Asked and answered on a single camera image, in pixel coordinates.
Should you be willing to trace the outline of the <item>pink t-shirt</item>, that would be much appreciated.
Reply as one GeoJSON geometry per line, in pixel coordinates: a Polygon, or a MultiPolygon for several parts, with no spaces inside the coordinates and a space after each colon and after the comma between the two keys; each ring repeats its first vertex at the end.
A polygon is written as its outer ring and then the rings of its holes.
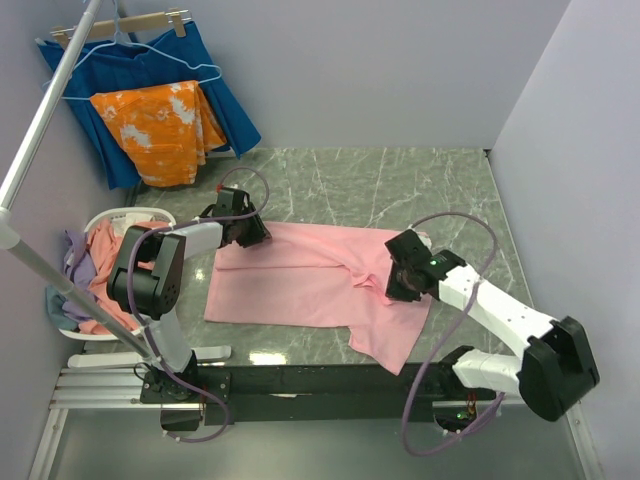
{"type": "Polygon", "coordinates": [[[430,301],[385,294],[393,230],[270,222],[271,239],[216,251],[204,318],[209,322],[346,327],[350,347],[397,375],[430,301]]]}

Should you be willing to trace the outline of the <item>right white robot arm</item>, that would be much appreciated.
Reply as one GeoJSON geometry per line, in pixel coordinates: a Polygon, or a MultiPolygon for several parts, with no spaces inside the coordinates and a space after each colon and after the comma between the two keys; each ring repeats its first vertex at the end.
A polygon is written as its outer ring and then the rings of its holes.
{"type": "Polygon", "coordinates": [[[449,250],[433,253],[413,230],[385,244],[392,261],[386,294],[416,302],[425,296],[454,307],[498,337],[510,350],[490,354],[461,347],[439,374],[444,395],[460,399],[482,388],[519,396],[546,421],[562,417],[600,382],[582,324],[558,320],[516,300],[483,279],[449,250]]]}

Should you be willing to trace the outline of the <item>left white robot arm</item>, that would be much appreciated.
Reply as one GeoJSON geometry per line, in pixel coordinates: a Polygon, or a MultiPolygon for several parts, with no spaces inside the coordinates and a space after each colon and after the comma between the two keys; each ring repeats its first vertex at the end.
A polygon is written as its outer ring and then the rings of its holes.
{"type": "Polygon", "coordinates": [[[107,281],[107,296],[140,321],[152,365],[170,371],[164,389],[176,401],[193,399],[200,378],[195,353],[177,319],[184,261],[233,243],[251,247],[271,238],[248,192],[223,187],[195,219],[174,226],[127,229],[107,281]]]}

